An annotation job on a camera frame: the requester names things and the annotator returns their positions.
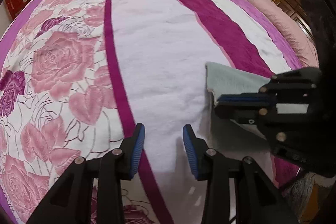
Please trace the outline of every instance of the pink pillow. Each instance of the pink pillow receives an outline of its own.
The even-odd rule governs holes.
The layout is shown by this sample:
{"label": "pink pillow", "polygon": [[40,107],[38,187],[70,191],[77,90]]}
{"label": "pink pillow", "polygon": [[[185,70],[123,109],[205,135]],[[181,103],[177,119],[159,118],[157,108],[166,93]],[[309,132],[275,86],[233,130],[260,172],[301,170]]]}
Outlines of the pink pillow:
{"label": "pink pillow", "polygon": [[315,46],[301,28],[271,0],[247,0],[260,10],[284,36],[304,67],[318,67]]}

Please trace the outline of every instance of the purple border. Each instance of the purple border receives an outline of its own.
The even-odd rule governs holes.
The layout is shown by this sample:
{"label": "purple border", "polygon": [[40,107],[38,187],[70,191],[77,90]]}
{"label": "purple border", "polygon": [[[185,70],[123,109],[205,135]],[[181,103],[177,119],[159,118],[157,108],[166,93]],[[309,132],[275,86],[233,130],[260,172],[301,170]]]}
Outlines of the purple border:
{"label": "purple border", "polygon": [[19,33],[19,30],[26,24],[28,19],[30,18],[32,12],[36,9],[36,7],[41,3],[42,0],[32,0],[24,10],[14,19],[13,24],[5,33],[4,37],[0,41],[0,68],[3,67],[5,62],[5,58],[12,47],[12,44]]}
{"label": "purple border", "polygon": [[[114,91],[114,98],[117,104],[124,135],[125,137],[130,137],[135,129],[135,121],[131,107],[128,103],[126,90],[124,88],[117,60],[116,49],[114,46],[111,0],[106,0],[105,2],[104,22],[106,57]],[[139,176],[147,198],[151,203],[153,211],[160,224],[174,224],[174,221],[160,193],[159,187],[156,183],[154,174],[144,150],[142,151],[139,164]]]}
{"label": "purple border", "polygon": [[292,47],[288,44],[279,30],[247,0],[231,0],[234,4],[242,8],[250,17],[258,22],[268,33],[276,47],[283,53],[283,58],[286,60],[288,66],[292,69],[302,68],[299,58],[296,56]]}
{"label": "purple border", "polygon": [[204,28],[229,55],[236,69],[270,78],[271,72],[260,57],[258,49],[245,36],[239,25],[232,21],[212,0],[178,0],[194,11]]}

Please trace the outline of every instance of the bolt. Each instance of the bolt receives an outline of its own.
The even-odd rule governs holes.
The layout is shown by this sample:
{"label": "bolt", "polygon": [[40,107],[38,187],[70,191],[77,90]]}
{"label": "bolt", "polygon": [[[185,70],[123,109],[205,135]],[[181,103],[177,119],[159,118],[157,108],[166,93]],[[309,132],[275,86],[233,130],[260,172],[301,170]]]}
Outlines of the bolt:
{"label": "bolt", "polygon": [[217,153],[217,151],[216,151],[215,149],[209,148],[209,149],[207,150],[207,154],[208,154],[209,156],[214,156],[216,153]]}
{"label": "bolt", "polygon": [[275,138],[278,142],[284,142],[287,139],[287,135],[284,132],[279,132]]}
{"label": "bolt", "polygon": [[75,164],[82,164],[84,162],[84,158],[83,157],[77,157],[75,158]]}
{"label": "bolt", "polygon": [[244,158],[244,162],[246,162],[247,164],[251,164],[253,162],[253,159],[250,156],[247,156]]}
{"label": "bolt", "polygon": [[262,115],[262,116],[266,115],[267,112],[268,112],[267,108],[260,108],[259,109],[259,114]]}
{"label": "bolt", "polygon": [[112,150],[112,154],[115,156],[119,156],[123,151],[120,148],[115,148]]}
{"label": "bolt", "polygon": [[261,93],[265,93],[267,91],[267,88],[265,86],[262,86],[260,89],[259,89],[259,92]]}

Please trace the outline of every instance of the bedspread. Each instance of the bedspread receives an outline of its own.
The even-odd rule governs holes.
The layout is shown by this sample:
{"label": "bedspread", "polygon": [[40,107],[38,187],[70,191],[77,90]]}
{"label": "bedspread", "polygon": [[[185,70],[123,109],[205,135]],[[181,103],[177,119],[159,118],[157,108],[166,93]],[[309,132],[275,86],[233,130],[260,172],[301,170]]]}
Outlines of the bedspread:
{"label": "bedspread", "polygon": [[[265,77],[301,68],[245,0],[32,0],[0,48],[0,202],[17,223],[77,156],[103,156],[137,122],[146,140],[122,182],[126,223],[200,223],[206,183],[190,172],[182,127],[211,145],[205,63]],[[298,171],[267,149],[244,153],[277,186]],[[95,206],[94,190],[91,223]]]}

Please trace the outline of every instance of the blue gripper pad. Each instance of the blue gripper pad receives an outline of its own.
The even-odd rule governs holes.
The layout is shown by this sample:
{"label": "blue gripper pad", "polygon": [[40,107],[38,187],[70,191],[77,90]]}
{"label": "blue gripper pad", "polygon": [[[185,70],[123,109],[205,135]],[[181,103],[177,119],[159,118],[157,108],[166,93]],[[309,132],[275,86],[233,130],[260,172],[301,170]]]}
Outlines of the blue gripper pad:
{"label": "blue gripper pad", "polygon": [[136,139],[134,149],[132,152],[132,157],[131,157],[130,176],[132,178],[138,172],[138,167],[139,167],[139,162],[141,158],[144,141],[145,141],[145,127],[144,125],[142,125],[139,131],[138,138]]}
{"label": "blue gripper pad", "polygon": [[195,179],[198,179],[198,158],[186,125],[183,127],[183,142],[191,173],[194,175]]}

